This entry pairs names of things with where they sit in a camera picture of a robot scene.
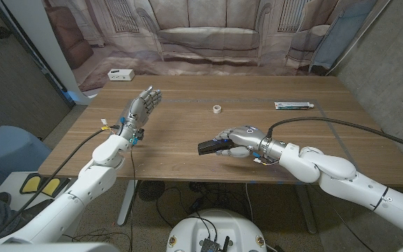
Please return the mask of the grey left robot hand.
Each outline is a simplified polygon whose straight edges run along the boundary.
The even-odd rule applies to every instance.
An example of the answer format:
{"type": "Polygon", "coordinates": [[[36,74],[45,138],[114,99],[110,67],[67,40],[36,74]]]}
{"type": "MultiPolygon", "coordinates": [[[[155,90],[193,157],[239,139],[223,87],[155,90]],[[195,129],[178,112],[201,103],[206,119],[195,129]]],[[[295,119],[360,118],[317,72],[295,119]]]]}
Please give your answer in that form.
{"type": "Polygon", "coordinates": [[[130,140],[148,121],[149,115],[161,102],[162,93],[150,86],[135,98],[127,111],[127,117],[119,136],[130,140]]]}

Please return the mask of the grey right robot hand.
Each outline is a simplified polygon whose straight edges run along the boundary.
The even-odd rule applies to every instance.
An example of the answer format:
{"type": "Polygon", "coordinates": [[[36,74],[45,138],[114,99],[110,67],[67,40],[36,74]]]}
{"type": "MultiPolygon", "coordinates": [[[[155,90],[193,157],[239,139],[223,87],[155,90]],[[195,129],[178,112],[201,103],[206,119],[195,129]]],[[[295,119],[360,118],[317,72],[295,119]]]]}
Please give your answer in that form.
{"type": "Polygon", "coordinates": [[[285,144],[272,138],[267,138],[260,129],[251,126],[240,126],[225,129],[215,139],[230,139],[236,145],[229,150],[218,150],[216,155],[246,158],[250,154],[262,152],[265,157],[279,159],[285,149],[285,144]]]}

